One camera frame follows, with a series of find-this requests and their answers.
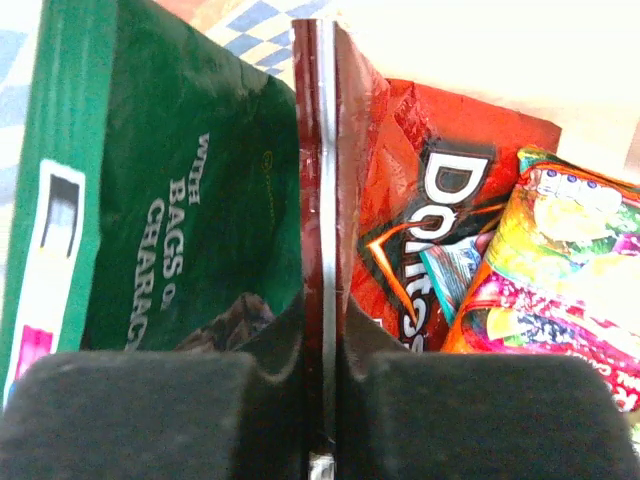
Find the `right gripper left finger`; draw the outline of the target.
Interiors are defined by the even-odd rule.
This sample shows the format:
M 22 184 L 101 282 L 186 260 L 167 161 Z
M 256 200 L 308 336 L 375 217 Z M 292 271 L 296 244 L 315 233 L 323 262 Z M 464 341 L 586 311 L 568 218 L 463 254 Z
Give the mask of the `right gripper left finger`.
M 303 479 L 303 302 L 224 353 L 45 356 L 1 416 L 5 479 Z

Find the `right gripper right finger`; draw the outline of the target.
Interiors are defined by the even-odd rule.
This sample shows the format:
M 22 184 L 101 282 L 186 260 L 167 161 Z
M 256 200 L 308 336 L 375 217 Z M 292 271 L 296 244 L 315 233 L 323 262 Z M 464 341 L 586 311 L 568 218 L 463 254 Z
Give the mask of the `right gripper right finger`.
M 414 353 L 350 302 L 339 346 L 341 479 L 635 479 L 596 371 L 559 355 Z

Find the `red Doritos bag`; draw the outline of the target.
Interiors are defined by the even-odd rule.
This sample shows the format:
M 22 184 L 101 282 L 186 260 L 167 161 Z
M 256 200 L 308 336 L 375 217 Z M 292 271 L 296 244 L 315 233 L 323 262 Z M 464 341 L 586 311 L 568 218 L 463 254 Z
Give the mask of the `red Doritos bag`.
M 384 479 L 420 421 L 422 354 L 446 321 L 425 250 L 496 227 L 541 118 L 387 79 L 331 20 L 293 24 L 304 368 L 311 445 L 340 479 Z

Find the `blue checkered paper bag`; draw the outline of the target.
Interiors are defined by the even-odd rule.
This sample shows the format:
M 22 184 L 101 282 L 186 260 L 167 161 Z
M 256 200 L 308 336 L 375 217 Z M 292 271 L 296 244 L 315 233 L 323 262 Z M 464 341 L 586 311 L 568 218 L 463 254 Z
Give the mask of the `blue checkered paper bag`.
M 550 120 L 562 157 L 639 179 L 635 1 L 168 1 L 215 43 L 291 82 L 296 19 L 337 21 L 388 77 Z

